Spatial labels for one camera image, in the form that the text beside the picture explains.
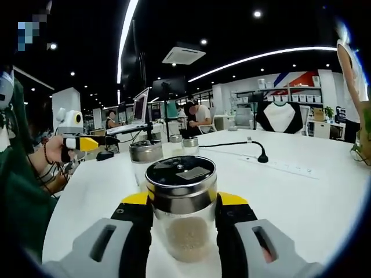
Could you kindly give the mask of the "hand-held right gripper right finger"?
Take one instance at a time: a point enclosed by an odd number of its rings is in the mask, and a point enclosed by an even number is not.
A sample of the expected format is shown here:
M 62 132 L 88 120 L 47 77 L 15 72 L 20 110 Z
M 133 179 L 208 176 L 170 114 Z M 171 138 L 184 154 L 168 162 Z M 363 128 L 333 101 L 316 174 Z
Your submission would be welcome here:
M 248 202 L 220 192 L 216 202 L 217 246 L 222 277 L 319 277 L 322 265 L 298 255 L 294 241 Z

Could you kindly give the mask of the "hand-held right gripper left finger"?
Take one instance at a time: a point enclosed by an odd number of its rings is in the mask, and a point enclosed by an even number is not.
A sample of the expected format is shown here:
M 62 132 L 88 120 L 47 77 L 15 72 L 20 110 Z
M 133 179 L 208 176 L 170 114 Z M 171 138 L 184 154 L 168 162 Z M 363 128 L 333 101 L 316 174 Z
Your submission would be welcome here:
M 147 194 L 130 195 L 111 218 L 76 237 L 66 256 L 42 269 L 48 277 L 145 277 L 153 216 Z

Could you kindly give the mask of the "person's left hand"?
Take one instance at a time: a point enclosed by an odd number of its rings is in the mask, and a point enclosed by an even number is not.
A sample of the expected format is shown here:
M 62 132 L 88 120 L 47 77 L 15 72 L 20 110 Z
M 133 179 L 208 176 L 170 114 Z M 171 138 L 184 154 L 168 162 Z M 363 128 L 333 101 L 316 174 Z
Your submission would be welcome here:
M 45 144 L 45 155 L 50 163 L 71 161 L 69 149 L 63 144 L 63 136 L 57 135 Z

